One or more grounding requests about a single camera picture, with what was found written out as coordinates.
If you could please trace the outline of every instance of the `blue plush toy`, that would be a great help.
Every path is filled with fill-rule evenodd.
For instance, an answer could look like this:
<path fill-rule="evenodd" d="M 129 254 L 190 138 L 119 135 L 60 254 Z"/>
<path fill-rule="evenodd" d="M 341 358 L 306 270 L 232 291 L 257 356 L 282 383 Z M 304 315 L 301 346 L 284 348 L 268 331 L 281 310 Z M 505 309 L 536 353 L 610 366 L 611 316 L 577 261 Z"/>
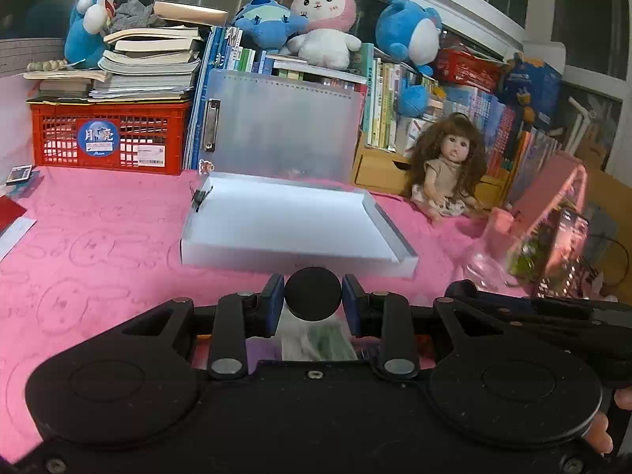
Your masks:
<path fill-rule="evenodd" d="M 437 56 L 441 17 L 410 0 L 388 1 L 375 27 L 378 48 L 400 62 L 412 60 L 420 73 L 432 76 L 427 64 Z"/>
<path fill-rule="evenodd" d="M 309 23 L 302 15 L 294 15 L 274 0 L 252 0 L 242 7 L 233 26 L 252 36 L 262 50 L 278 52 L 293 34 Z"/>
<path fill-rule="evenodd" d="M 82 61 L 79 68 L 96 68 L 107 45 L 100 32 L 115 13 L 109 0 L 78 0 L 70 14 L 70 28 L 64 46 L 69 63 Z"/>

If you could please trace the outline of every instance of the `black cable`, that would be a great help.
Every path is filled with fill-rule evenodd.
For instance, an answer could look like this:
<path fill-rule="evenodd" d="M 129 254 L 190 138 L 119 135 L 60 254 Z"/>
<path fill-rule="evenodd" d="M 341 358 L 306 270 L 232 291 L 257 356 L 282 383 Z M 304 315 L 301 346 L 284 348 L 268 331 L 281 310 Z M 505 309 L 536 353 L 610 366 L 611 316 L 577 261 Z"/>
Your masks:
<path fill-rule="evenodd" d="M 607 241 L 611 241 L 615 244 L 620 245 L 623 248 L 623 251 L 625 251 L 626 253 L 626 270 L 625 273 L 623 274 L 623 278 L 621 278 L 618 282 L 611 284 L 611 283 L 604 283 L 605 285 L 608 285 L 611 288 L 614 287 L 618 287 L 619 285 L 621 285 L 625 279 L 628 277 L 628 273 L 630 273 L 630 253 L 628 251 L 628 248 L 626 248 L 623 244 L 621 244 L 618 240 L 613 239 L 612 237 L 609 237 L 608 235 L 603 235 L 603 234 L 596 234 L 596 235 L 588 235 L 588 237 L 586 237 L 586 239 L 590 239 L 590 238 L 596 238 L 596 239 L 604 239 Z M 591 267 L 591 265 L 589 264 L 588 260 L 586 260 L 584 258 L 584 260 L 586 261 L 587 266 L 589 266 L 589 268 L 595 272 L 595 269 L 593 267 Z"/>

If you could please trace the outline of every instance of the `doll's dress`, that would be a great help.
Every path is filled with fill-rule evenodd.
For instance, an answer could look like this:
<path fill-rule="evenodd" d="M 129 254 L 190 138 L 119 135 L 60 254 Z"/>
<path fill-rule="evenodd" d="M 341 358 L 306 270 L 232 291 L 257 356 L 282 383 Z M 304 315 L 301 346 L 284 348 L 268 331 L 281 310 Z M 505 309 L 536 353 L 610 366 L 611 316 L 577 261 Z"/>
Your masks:
<path fill-rule="evenodd" d="M 428 160 L 424 164 L 426 172 L 432 169 L 437 173 L 437 180 L 435 181 L 435 187 L 437 192 L 446 197 L 446 202 L 438 206 L 437 203 L 432 201 L 423 192 L 422 185 L 413 185 L 413 197 L 412 200 L 416 203 L 428 205 L 433 209 L 437 209 L 443 216 L 457 216 L 461 215 L 467 209 L 465 202 L 461 199 L 461 196 L 454 196 L 454 188 L 459 179 L 459 173 L 461 171 L 461 165 L 456 162 L 452 162 L 441 155 L 439 158 Z"/>

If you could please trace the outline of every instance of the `brown hair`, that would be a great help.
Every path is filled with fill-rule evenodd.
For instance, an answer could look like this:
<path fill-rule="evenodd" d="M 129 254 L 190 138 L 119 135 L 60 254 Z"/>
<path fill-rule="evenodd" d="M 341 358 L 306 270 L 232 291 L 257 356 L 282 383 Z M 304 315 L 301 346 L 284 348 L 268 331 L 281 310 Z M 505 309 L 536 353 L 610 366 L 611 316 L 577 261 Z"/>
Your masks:
<path fill-rule="evenodd" d="M 447 135 L 465 137 L 470 141 L 470 154 L 461 164 L 462 168 L 454 194 L 474 195 L 474 187 L 487 170 L 485 145 L 478 129 L 462 113 L 453 113 L 437 121 L 419 136 L 410 158 L 408 192 L 411 191 L 413 185 L 423 185 L 426 178 L 425 163 L 439 157 L 441 143 Z"/>

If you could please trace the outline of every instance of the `pink and white bunny plush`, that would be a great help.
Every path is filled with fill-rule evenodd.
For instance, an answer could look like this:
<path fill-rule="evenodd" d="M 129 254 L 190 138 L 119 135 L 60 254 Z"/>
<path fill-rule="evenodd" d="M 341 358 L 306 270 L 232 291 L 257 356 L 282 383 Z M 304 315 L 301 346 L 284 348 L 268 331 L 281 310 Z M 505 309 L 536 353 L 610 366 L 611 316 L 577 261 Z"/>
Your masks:
<path fill-rule="evenodd" d="M 356 19 L 354 0 L 294 0 L 292 13 L 309 19 L 307 33 L 290 39 L 282 52 L 298 55 L 312 66 L 349 66 L 349 51 L 357 52 L 362 44 L 346 33 Z"/>

